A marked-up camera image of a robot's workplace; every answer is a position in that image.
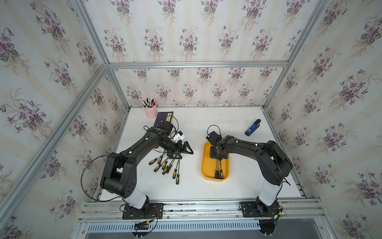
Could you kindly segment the file tool moved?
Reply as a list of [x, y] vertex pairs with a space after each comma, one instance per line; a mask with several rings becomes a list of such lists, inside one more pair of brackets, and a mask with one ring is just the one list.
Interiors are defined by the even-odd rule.
[[223, 175], [223, 169], [222, 169], [222, 160], [219, 161], [219, 174], [220, 174], [220, 179], [224, 179]]
[[176, 184], [180, 184], [180, 160], [178, 160], [177, 173], [176, 173]]
[[220, 161], [217, 159], [216, 160], [216, 169], [215, 169], [215, 178], [220, 179]]
[[219, 163], [218, 159], [215, 160], [215, 173], [214, 173], [214, 178], [219, 179]]

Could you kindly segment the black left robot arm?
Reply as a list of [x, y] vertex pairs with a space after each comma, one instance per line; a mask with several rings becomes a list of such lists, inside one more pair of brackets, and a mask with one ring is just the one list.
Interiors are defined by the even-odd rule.
[[161, 147], [170, 159], [182, 159], [183, 154], [194, 154], [187, 141], [170, 139], [171, 127], [150, 127], [145, 135], [130, 148], [106, 157], [100, 187], [124, 199], [130, 207], [143, 211], [149, 197], [137, 189], [137, 166], [154, 148]]

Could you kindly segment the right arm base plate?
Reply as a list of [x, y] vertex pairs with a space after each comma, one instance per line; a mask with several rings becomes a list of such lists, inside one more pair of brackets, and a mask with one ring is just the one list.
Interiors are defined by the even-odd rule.
[[261, 201], [240, 202], [239, 210], [245, 218], [272, 218], [278, 219], [283, 215], [283, 207], [276, 200], [272, 205], [266, 206]]

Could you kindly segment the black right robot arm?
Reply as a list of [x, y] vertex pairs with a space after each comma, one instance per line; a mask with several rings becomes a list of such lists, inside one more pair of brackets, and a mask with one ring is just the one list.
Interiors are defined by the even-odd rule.
[[281, 212], [277, 202], [286, 177], [293, 169], [292, 161], [275, 141], [256, 143], [240, 140], [231, 135], [222, 137], [211, 132], [206, 137], [211, 144], [210, 156], [213, 159], [223, 160], [230, 154], [238, 154], [257, 161], [264, 178], [259, 196], [252, 206], [241, 206], [244, 216], [274, 217]]

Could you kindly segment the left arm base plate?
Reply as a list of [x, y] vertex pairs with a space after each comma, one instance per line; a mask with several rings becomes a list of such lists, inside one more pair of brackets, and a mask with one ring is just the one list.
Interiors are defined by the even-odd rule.
[[152, 219], [157, 217], [162, 219], [164, 211], [163, 203], [149, 203], [145, 204], [141, 209], [136, 209], [128, 204], [124, 206], [122, 219], [134, 220], [134, 219]]

